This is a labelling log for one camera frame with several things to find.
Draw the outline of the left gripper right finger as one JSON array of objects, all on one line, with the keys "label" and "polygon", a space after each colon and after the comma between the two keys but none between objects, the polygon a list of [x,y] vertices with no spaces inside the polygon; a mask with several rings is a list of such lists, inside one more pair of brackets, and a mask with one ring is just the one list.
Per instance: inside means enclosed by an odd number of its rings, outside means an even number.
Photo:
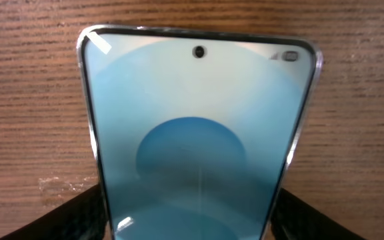
[{"label": "left gripper right finger", "polygon": [[278,194],[271,232],[276,240],[364,240],[285,189]]}]

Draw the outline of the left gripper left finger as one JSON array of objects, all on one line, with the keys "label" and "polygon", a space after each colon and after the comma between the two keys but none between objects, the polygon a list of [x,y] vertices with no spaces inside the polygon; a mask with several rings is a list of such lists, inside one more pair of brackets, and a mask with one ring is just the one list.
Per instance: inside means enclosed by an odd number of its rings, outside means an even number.
[{"label": "left gripper left finger", "polygon": [[102,240],[107,216],[99,184],[0,240]]}]

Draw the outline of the Galaxy S25 smartphone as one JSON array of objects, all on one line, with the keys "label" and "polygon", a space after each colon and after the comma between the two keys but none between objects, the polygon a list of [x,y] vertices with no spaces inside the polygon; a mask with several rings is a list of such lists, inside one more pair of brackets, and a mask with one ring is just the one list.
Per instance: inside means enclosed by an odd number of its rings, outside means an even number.
[{"label": "Galaxy S25 smartphone", "polygon": [[323,65],[315,44],[102,24],[76,51],[112,239],[265,236]]}]

